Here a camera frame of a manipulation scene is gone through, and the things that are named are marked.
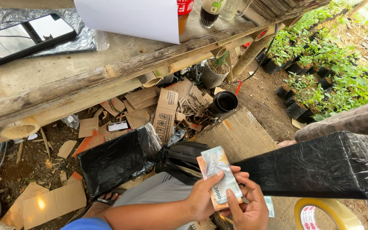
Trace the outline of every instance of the hand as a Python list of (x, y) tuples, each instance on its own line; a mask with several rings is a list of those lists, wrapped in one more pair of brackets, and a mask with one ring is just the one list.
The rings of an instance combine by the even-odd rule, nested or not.
[(241, 191), (249, 204), (238, 204), (234, 193), (228, 189), (229, 210), (221, 212), (221, 215), (224, 217), (232, 215), (233, 226), (236, 230), (267, 230), (269, 210), (259, 185), (248, 178), (238, 176), (236, 179), (239, 183), (245, 185), (241, 188)]
[[(249, 173), (241, 172), (241, 167), (230, 167), (236, 179), (249, 177)], [(207, 180), (200, 179), (194, 184), (190, 196), (184, 200), (186, 206), (190, 209), (189, 213), (191, 213), (193, 220), (203, 221), (215, 212), (209, 191), (223, 177), (224, 172), (221, 171), (220, 173), (208, 178)]]
[(296, 144), (297, 142), (295, 140), (286, 140), (286, 141), (282, 141), (281, 143), (278, 144), (279, 148), (283, 148), (289, 145), (293, 145)]

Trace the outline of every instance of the camouflage fabric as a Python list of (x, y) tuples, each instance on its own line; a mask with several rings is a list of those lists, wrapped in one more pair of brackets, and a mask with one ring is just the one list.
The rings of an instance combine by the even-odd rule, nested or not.
[(349, 131), (368, 135), (368, 104), (340, 112), (323, 121), (309, 124), (296, 132), (295, 140), (299, 143), (336, 131)]

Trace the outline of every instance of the black wrapped package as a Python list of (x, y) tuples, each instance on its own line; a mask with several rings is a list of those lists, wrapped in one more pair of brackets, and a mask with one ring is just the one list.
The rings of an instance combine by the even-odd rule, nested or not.
[(151, 159), (161, 149), (153, 126), (147, 123), (116, 139), (77, 154), (90, 197), (143, 175), (154, 165)]
[(233, 165), (265, 196), (368, 200), (368, 135), (334, 132)]

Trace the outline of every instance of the foot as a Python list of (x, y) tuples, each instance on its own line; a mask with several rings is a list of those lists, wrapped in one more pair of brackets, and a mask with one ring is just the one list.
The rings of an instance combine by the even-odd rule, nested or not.
[[(112, 194), (107, 193), (106, 195), (102, 195), (99, 197), (99, 199), (105, 199), (110, 201), (117, 201), (122, 195), (119, 195), (117, 193)], [(88, 217), (99, 217), (105, 220), (103, 216), (103, 212), (106, 211), (106, 209), (110, 208), (110, 205), (102, 203), (102, 202), (95, 202), (93, 205), (89, 208), (89, 210), (83, 215), (82, 218), (88, 218)]]

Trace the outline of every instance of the black bag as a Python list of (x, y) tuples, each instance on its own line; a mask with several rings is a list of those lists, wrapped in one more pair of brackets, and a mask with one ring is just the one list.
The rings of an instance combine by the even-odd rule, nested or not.
[(170, 148), (165, 145), (157, 154), (158, 163), (155, 171), (156, 173), (166, 172), (186, 185), (194, 185), (201, 177), (189, 171), (193, 170), (201, 175), (197, 157), (208, 149), (210, 149), (208, 145), (192, 141), (177, 142)]

